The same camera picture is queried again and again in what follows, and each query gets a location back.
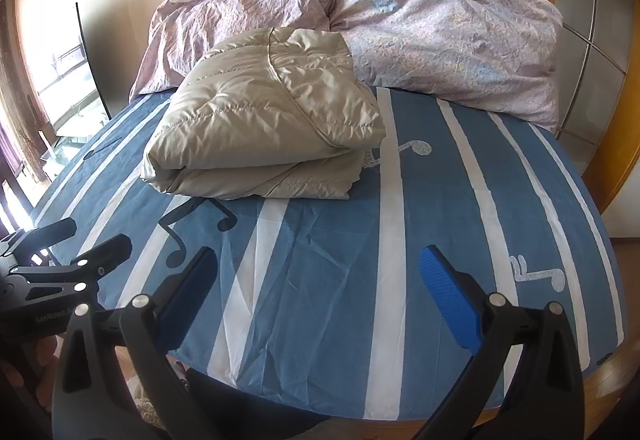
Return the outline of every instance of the white stripe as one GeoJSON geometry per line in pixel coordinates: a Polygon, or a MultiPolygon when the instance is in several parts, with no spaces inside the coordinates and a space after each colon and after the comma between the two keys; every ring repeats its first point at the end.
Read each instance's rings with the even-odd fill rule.
{"type": "MultiPolygon", "coordinates": [[[[480,169],[480,165],[476,156],[469,145],[465,132],[458,122],[456,115],[453,113],[451,106],[445,100],[437,99],[444,120],[449,127],[449,131],[456,141],[462,163],[465,165],[466,174],[469,176],[469,182],[476,195],[478,208],[480,209],[480,218],[484,225],[484,233],[486,242],[489,246],[489,254],[494,264],[495,289],[503,294],[509,302],[516,306],[518,304],[518,292],[516,290],[516,282],[513,279],[513,271],[511,270],[511,260],[509,258],[509,250],[507,242],[504,238],[502,225],[498,218],[498,211],[495,207],[494,197],[486,186],[484,175],[480,169]]],[[[507,393],[513,374],[520,360],[522,353],[521,346],[512,346],[507,359],[504,363],[504,394],[507,393]]]]}
{"type": "Polygon", "coordinates": [[[129,189],[131,189],[133,184],[136,183],[136,180],[140,178],[141,167],[142,167],[142,162],[140,162],[133,169],[133,171],[130,173],[127,179],[120,185],[120,187],[118,187],[118,190],[113,194],[113,196],[111,197],[111,200],[108,201],[107,205],[102,210],[102,212],[100,213],[100,216],[98,216],[98,219],[94,223],[94,226],[89,231],[89,235],[86,237],[86,239],[84,240],[84,243],[80,247],[80,250],[78,251],[78,256],[80,254],[84,254],[86,251],[92,248],[92,246],[95,245],[95,242],[100,236],[100,233],[104,230],[104,227],[106,227],[107,223],[109,223],[109,220],[113,216],[113,213],[122,203],[122,200],[129,192],[129,189]]]}
{"type": "MultiPolygon", "coordinates": [[[[93,151],[94,149],[96,149],[98,146],[100,146],[100,144],[102,144],[105,139],[110,136],[111,133],[113,133],[114,130],[116,130],[117,127],[119,127],[120,124],[122,124],[125,120],[127,120],[127,118],[129,117],[129,115],[131,115],[131,113],[135,112],[140,106],[142,106],[145,102],[147,102],[149,99],[151,98],[150,95],[143,97],[142,100],[140,100],[135,106],[133,106],[127,113],[125,113],[123,116],[121,116],[115,123],[113,126],[111,126],[107,131],[105,131],[98,140],[96,140],[93,145],[87,150],[86,153],[89,153],[90,151],[93,151]]],[[[40,211],[39,216],[36,217],[33,225],[37,226],[39,221],[42,219],[42,217],[44,216],[44,214],[47,212],[47,209],[49,209],[50,205],[53,203],[53,201],[58,198],[58,195],[60,194],[60,191],[62,191],[62,188],[66,185],[67,182],[69,182],[69,180],[71,179],[71,177],[73,176],[73,174],[78,170],[78,168],[82,165],[82,158],[80,160],[78,160],[78,162],[76,162],[76,165],[73,166],[73,168],[71,169],[71,171],[69,171],[68,175],[66,175],[63,179],[62,182],[60,182],[60,184],[58,184],[58,187],[56,188],[56,190],[53,192],[53,194],[51,195],[51,198],[49,198],[49,200],[47,200],[47,203],[44,204],[44,207],[42,208],[42,210],[40,211]]]]}
{"type": "MultiPolygon", "coordinates": [[[[164,214],[173,211],[189,199],[190,197],[188,196],[175,195],[171,203],[169,203],[169,206],[164,210],[164,214]]],[[[146,278],[149,277],[149,273],[151,273],[151,269],[154,267],[158,255],[162,251],[168,237],[169,235],[166,231],[160,225],[156,225],[156,228],[145,244],[145,248],[142,249],[142,253],[136,260],[136,264],[131,269],[129,278],[118,299],[117,308],[126,306],[131,299],[142,292],[142,289],[145,287],[146,278]]]]}
{"type": "Polygon", "coordinates": [[[589,336],[587,332],[587,317],[584,313],[584,302],[582,301],[580,280],[578,280],[578,273],[575,269],[574,257],[571,254],[569,242],[567,241],[566,235],[564,234],[562,224],[558,219],[556,208],[554,207],[551,198],[549,198],[549,196],[546,194],[546,191],[542,187],[540,180],[538,180],[538,177],[533,172],[533,169],[529,164],[529,160],[527,160],[527,157],[524,156],[524,153],[520,149],[520,146],[511,136],[511,133],[509,132],[509,130],[507,130],[507,127],[504,125],[502,119],[495,113],[489,113],[489,116],[491,117],[491,120],[494,121],[500,132],[507,139],[507,141],[511,144],[511,147],[513,147],[515,152],[520,157],[520,161],[522,162],[522,165],[527,172],[527,176],[529,177],[529,181],[531,182],[533,190],[538,195],[538,198],[540,198],[542,207],[545,210],[546,219],[549,222],[549,226],[551,227],[554,239],[556,240],[556,246],[558,247],[558,252],[560,253],[562,266],[564,266],[566,282],[569,286],[569,295],[571,296],[571,303],[574,306],[575,332],[578,339],[578,356],[580,357],[580,368],[585,370],[591,362],[589,354],[589,336]]]}
{"type": "Polygon", "coordinates": [[[574,179],[566,170],[566,167],[560,160],[560,157],[556,153],[556,150],[549,144],[548,140],[540,133],[540,130],[536,128],[533,124],[530,124],[534,133],[540,139],[540,142],[544,144],[546,150],[553,157],[558,165],[558,169],[564,175],[566,182],[569,184],[571,191],[574,193],[575,198],[578,200],[580,207],[582,208],[582,212],[584,213],[584,217],[587,218],[587,222],[589,223],[589,227],[591,232],[593,233],[593,237],[598,246],[598,251],[600,253],[600,258],[602,259],[602,264],[604,266],[604,271],[607,274],[607,282],[609,283],[609,290],[611,292],[611,301],[613,302],[613,313],[616,319],[616,331],[618,332],[618,344],[621,344],[625,338],[625,331],[622,326],[622,310],[620,309],[620,296],[618,295],[618,287],[616,286],[616,279],[613,276],[613,270],[611,268],[611,262],[609,261],[609,255],[607,254],[607,249],[604,246],[604,242],[602,241],[602,236],[600,235],[600,231],[596,226],[596,222],[593,219],[593,214],[587,207],[587,203],[584,201],[584,197],[578,189],[578,186],[575,184],[574,179]]]}
{"type": "Polygon", "coordinates": [[[138,125],[130,133],[127,133],[127,136],[120,141],[120,143],[115,147],[115,149],[109,153],[107,158],[105,158],[102,161],[102,163],[95,169],[95,171],[93,173],[91,173],[91,176],[89,176],[89,178],[86,180],[84,185],[76,193],[76,197],[73,199],[73,201],[66,208],[65,213],[62,215],[62,218],[68,218],[69,216],[71,216],[71,213],[78,206],[78,204],[80,203],[80,200],[82,200],[82,197],[91,188],[91,186],[94,184],[94,182],[96,181],[98,176],[100,176],[100,173],[102,173],[106,169],[106,167],[111,163],[111,161],[114,158],[116,158],[116,155],[119,152],[121,152],[124,149],[124,147],[129,142],[131,142],[133,140],[133,138],[142,130],[142,128],[144,128],[146,126],[146,124],[152,118],[154,118],[158,114],[158,112],[160,110],[162,110],[168,103],[169,103],[169,99],[167,99],[165,102],[163,102],[159,106],[156,106],[156,108],[151,113],[149,113],[143,120],[141,120],[138,123],[138,125]]]}
{"type": "Polygon", "coordinates": [[[264,201],[222,314],[207,373],[233,387],[238,381],[255,305],[288,204],[286,198],[264,201]]]}
{"type": "Polygon", "coordinates": [[[396,122],[388,88],[377,88],[386,137],[380,145],[380,238],[364,418],[396,420],[404,368],[406,245],[396,122]]]}

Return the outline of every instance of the white musical note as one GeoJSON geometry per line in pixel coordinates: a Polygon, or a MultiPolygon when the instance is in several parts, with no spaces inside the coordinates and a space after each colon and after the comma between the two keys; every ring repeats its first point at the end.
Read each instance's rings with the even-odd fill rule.
{"type": "Polygon", "coordinates": [[[566,279],[564,277],[564,272],[559,268],[527,272],[527,262],[521,254],[518,255],[517,260],[514,256],[509,256],[509,259],[511,260],[511,266],[513,267],[513,279],[516,281],[532,281],[534,279],[545,279],[545,277],[550,277],[551,286],[556,292],[562,292],[562,290],[564,290],[566,279]]]}
{"type": "MultiPolygon", "coordinates": [[[[402,146],[398,146],[398,153],[402,153],[405,149],[411,148],[415,154],[421,156],[427,156],[431,152],[431,146],[427,144],[423,140],[410,140],[409,142],[405,142],[402,146]]],[[[379,158],[373,158],[373,153],[371,150],[367,150],[364,154],[364,165],[363,168],[375,167],[380,165],[379,158]]]]}

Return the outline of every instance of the purple curtain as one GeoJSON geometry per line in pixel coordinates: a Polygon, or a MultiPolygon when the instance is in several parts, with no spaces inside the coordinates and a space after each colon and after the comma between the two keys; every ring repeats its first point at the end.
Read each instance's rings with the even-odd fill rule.
{"type": "Polygon", "coordinates": [[[4,128],[0,126],[0,151],[4,155],[6,162],[9,164],[11,171],[15,174],[22,163],[20,156],[7,137],[4,128]]]}

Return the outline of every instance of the wooden floor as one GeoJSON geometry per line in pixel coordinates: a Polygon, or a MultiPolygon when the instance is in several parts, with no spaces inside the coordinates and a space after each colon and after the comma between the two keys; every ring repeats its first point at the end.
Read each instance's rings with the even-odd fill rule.
{"type": "MultiPolygon", "coordinates": [[[[607,417],[640,367],[640,241],[615,244],[614,249],[625,291],[628,331],[620,347],[584,382],[585,438],[607,417]]],[[[494,414],[495,411],[485,411],[480,422],[494,414]]],[[[359,421],[358,424],[360,437],[366,440],[408,440],[423,422],[359,421]]]]}

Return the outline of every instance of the tiled wall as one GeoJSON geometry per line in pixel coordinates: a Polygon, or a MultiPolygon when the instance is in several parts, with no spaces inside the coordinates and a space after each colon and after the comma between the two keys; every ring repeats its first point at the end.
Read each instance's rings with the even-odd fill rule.
{"type": "Polygon", "coordinates": [[[582,173],[616,109],[633,33],[634,0],[556,0],[558,140],[582,173]]]}

